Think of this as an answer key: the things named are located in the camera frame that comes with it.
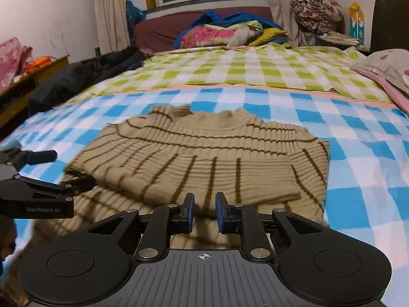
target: yellow pillow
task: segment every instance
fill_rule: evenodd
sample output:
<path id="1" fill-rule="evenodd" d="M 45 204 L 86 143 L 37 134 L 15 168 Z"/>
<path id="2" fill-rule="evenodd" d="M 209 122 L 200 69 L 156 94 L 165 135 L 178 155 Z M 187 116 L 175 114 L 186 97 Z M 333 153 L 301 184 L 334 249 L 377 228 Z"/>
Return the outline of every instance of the yellow pillow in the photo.
<path id="1" fill-rule="evenodd" d="M 251 43 L 249 43 L 249 46 L 260 46 L 264 44 L 266 41 L 273 39 L 277 36 L 282 36 L 284 34 L 286 34 L 285 30 L 280 30 L 277 28 L 264 29 L 263 34 L 260 37 L 257 37 L 257 39 L 253 40 Z"/>

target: window sill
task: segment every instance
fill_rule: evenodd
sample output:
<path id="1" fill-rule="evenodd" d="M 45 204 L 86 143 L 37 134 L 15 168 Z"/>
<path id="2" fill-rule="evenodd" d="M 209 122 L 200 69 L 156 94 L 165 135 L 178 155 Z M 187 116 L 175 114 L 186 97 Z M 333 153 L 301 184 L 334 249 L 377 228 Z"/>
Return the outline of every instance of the window sill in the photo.
<path id="1" fill-rule="evenodd" d="M 218 1 L 234 1 L 234 0 L 188 0 L 188 1 L 182 1 L 182 2 L 175 2 L 173 4 L 168 4 L 168 5 L 165 5 L 165 6 L 160 6 L 160 7 L 157 7 L 157 8 L 146 10 L 146 14 L 148 15 L 150 13 L 155 13 L 155 12 L 158 12 L 158 11 L 169 10 L 169 9 L 173 9 L 173 8 L 183 7 L 183 6 L 191 6 L 191 5 L 195 5 L 195 4 L 202 4 L 204 2 L 218 2 Z"/>

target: gray ribbed panel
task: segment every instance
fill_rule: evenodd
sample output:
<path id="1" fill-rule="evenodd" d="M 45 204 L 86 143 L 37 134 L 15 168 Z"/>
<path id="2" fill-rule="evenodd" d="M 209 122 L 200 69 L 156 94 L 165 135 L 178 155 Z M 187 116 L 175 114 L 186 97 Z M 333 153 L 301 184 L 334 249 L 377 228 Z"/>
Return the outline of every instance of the gray ribbed panel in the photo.
<path id="1" fill-rule="evenodd" d="M 203 253 L 210 257 L 201 259 Z M 162 261 L 139 265 L 122 289 L 88 306 L 322 307 L 293 294 L 269 265 L 246 261 L 237 250 L 171 250 Z"/>

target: ribbed knit fabric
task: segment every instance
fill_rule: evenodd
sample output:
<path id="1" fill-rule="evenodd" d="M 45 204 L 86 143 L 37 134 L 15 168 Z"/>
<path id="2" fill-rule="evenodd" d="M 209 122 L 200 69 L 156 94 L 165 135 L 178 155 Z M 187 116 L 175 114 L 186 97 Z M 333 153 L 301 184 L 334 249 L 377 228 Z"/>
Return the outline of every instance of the ribbed knit fabric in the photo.
<path id="1" fill-rule="evenodd" d="M 283 207 L 323 223 L 328 151 L 329 143 L 306 128 L 264 122 L 242 108 L 209 114 L 192 113 L 189 105 L 154 106 L 149 115 L 108 125 L 68 165 L 66 171 L 92 174 L 98 186 L 76 197 L 74 218 L 36 221 L 27 248 L 127 208 L 145 214 L 181 204 L 188 192 L 196 196 L 198 218 L 192 234 L 173 237 L 173 248 L 239 244 L 237 236 L 218 233 L 216 192 L 259 212 Z M 13 274 L 6 289 L 21 296 Z"/>

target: green and white checkered sheet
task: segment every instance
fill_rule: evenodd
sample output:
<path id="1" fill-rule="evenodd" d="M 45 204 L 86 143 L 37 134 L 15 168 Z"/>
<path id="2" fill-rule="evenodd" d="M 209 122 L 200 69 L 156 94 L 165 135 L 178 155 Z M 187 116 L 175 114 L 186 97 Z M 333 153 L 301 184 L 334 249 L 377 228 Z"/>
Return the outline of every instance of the green and white checkered sheet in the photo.
<path id="1" fill-rule="evenodd" d="M 247 50 L 226 47 L 176 50 L 156 55 L 139 69 L 98 83 L 70 102 L 112 93 L 214 83 L 332 91 L 355 99 L 391 102 L 374 81 L 349 69 L 363 57 L 354 48 L 285 49 L 278 44 Z"/>

